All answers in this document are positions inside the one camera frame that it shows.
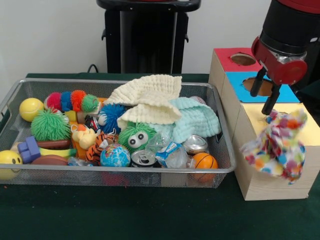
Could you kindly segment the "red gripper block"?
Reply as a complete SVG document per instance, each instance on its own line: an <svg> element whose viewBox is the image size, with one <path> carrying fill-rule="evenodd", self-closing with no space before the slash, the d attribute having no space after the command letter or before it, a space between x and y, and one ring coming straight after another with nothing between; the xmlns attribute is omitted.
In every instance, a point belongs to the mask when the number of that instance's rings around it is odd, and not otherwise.
<svg viewBox="0 0 320 240"><path fill-rule="evenodd" d="M270 115L280 95L281 85L293 85L299 82L307 72L308 65L305 62L307 53L287 56L268 49L259 37L252 43L251 51L257 62L263 67L258 71L250 90L250 95L256 97L267 96L268 90L261 88L265 74L275 84L272 85L271 95L267 98L262 113Z"/></svg>

